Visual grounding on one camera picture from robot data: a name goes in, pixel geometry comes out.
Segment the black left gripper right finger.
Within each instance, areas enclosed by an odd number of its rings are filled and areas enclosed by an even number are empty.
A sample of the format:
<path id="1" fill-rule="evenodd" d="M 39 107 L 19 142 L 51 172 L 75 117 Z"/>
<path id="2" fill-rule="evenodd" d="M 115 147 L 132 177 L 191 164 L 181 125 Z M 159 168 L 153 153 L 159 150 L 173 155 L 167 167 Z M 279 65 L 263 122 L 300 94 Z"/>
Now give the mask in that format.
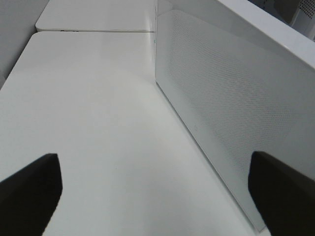
<path id="1" fill-rule="evenodd" d="M 248 190 L 273 236 L 315 234 L 315 182 L 263 151 L 254 151 Z"/>

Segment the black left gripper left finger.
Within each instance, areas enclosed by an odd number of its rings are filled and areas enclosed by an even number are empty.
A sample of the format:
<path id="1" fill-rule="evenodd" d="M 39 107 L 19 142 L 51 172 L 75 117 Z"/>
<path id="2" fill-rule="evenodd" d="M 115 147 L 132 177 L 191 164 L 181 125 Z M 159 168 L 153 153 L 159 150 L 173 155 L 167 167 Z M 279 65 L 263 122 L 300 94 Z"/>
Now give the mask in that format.
<path id="1" fill-rule="evenodd" d="M 60 162 L 48 153 L 0 183 L 0 234 L 41 236 L 63 192 Z"/>

